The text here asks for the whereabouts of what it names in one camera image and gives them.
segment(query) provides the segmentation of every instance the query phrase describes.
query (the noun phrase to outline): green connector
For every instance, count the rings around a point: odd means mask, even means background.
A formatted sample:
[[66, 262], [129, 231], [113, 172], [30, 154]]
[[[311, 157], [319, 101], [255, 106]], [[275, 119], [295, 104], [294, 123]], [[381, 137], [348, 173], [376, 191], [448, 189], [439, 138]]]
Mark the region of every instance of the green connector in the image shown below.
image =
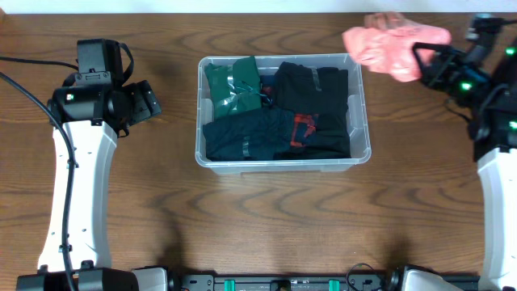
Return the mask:
[[225, 291], [235, 291], [234, 280], [225, 280]]
[[338, 280], [329, 280], [329, 291], [339, 291]]

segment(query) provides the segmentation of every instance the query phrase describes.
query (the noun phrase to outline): folded clothing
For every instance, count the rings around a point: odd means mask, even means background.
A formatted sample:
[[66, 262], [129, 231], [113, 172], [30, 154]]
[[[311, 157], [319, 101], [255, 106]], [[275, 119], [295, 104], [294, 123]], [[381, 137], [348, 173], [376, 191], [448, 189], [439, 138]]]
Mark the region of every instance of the folded clothing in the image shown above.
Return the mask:
[[204, 72], [216, 119], [262, 107], [255, 57], [239, 59], [233, 65], [208, 64]]
[[275, 74], [273, 103], [318, 118], [314, 137], [307, 146], [292, 147], [275, 159], [349, 158], [347, 99], [347, 70], [282, 63]]
[[309, 144], [317, 120], [317, 115], [275, 107], [221, 117], [203, 126], [206, 156], [212, 161], [272, 160]]
[[260, 93], [263, 94], [263, 102], [266, 104], [272, 104], [273, 87], [275, 86], [276, 77], [275, 75], [260, 76], [260, 82], [262, 83], [262, 90]]

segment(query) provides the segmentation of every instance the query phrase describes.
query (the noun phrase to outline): clear plastic bin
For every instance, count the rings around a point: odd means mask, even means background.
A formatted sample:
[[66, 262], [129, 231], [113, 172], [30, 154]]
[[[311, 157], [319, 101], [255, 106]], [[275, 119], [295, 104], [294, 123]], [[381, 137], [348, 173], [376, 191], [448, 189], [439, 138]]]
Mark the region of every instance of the clear plastic bin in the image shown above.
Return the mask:
[[368, 132], [361, 66], [354, 63], [347, 53], [257, 56], [255, 59], [260, 75], [274, 74], [283, 61], [313, 68], [336, 67], [348, 70], [347, 131], [350, 135], [351, 158], [236, 162], [212, 162], [207, 159], [203, 125], [213, 121], [213, 104], [210, 99], [210, 87], [204, 74], [204, 67], [209, 63], [214, 65], [232, 65], [240, 58], [243, 57], [205, 57], [200, 61], [198, 69], [195, 160], [202, 167], [210, 168], [217, 174], [240, 174], [257, 171], [345, 171], [370, 159], [372, 147], [370, 146], [370, 134]]

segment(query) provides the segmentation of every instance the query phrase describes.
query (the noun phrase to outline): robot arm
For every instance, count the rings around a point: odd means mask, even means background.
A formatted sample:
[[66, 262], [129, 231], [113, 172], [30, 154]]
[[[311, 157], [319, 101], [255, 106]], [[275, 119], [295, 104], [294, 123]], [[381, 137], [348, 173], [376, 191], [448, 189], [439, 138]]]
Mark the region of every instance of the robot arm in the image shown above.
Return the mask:
[[485, 260], [480, 290], [517, 286], [517, 150], [499, 148], [477, 162], [485, 197]]
[[[92, 126], [88, 120], [65, 123], [64, 129], [75, 148], [77, 163], [69, 215], [69, 244], [72, 246], [69, 256], [72, 269], [84, 268], [84, 264], [89, 264], [90, 268], [109, 268], [111, 256], [107, 244], [107, 185], [117, 135], [105, 122], [100, 126]], [[65, 270], [60, 245], [68, 153], [56, 129], [53, 137], [57, 158], [53, 211], [38, 269], [60, 272]]]

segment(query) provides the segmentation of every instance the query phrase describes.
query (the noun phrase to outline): green led light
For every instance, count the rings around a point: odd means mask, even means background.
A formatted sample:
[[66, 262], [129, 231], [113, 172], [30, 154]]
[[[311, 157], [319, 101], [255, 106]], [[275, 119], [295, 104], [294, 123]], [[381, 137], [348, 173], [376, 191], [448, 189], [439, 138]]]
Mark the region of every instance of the green led light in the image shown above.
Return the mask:
[[468, 90], [470, 90], [470, 88], [472, 88], [472, 84], [471, 83], [469, 83], [469, 82], [462, 82], [461, 83], [461, 90], [468, 91]]
[[513, 56], [515, 54], [515, 48], [506, 48], [506, 54]]

